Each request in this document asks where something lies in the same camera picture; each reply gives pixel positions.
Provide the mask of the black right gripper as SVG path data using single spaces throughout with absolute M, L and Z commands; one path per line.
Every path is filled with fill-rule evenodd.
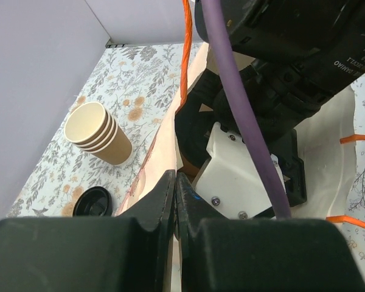
M 237 91 L 225 90 L 221 78 L 204 69 L 178 111 L 175 130 L 183 156 L 195 167 L 209 154 L 204 149 L 209 131 L 219 122 L 223 131 L 238 133 L 255 159 L 272 152 L 289 180 L 285 191 L 290 206 L 307 201 L 304 162 L 297 153 L 295 126 L 325 103 L 325 91 L 301 75 L 295 66 L 269 65 L 262 73 L 247 66 L 237 77 Z

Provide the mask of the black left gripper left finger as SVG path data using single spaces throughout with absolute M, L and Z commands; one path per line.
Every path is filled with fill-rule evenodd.
M 169 291 L 176 173 L 117 217 L 0 221 L 0 291 Z

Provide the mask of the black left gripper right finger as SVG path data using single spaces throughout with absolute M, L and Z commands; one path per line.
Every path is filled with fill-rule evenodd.
M 231 220 L 186 175 L 175 185 L 183 291 L 365 291 L 338 228 L 325 220 Z

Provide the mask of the beige paper takeout bag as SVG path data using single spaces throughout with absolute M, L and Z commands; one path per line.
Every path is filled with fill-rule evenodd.
M 233 51 L 227 25 L 224 22 L 221 1 L 197 1 L 195 4 L 196 29 L 200 37 L 209 43 L 215 53 L 218 72 L 225 90 L 237 91 L 237 77 L 243 66 L 251 65 L 253 58 Z M 350 85 L 334 95 L 313 116 L 303 120 L 295 127 L 297 136 L 297 153 L 304 162 L 307 201 L 290 206 L 285 183 L 288 177 L 282 171 L 279 158 L 272 152 L 255 159 L 249 151 L 254 166 L 272 204 L 274 218 L 271 220 L 315 219 L 325 220 L 336 226 L 332 219 L 332 204 L 336 200 L 345 203 L 345 193 L 333 193 L 333 183 L 339 175 L 355 169 L 355 154 L 350 147 L 343 147 L 339 142 L 339 127 L 349 102 Z M 248 149 L 248 143 L 242 138 Z M 177 227 L 175 186 L 174 227 Z

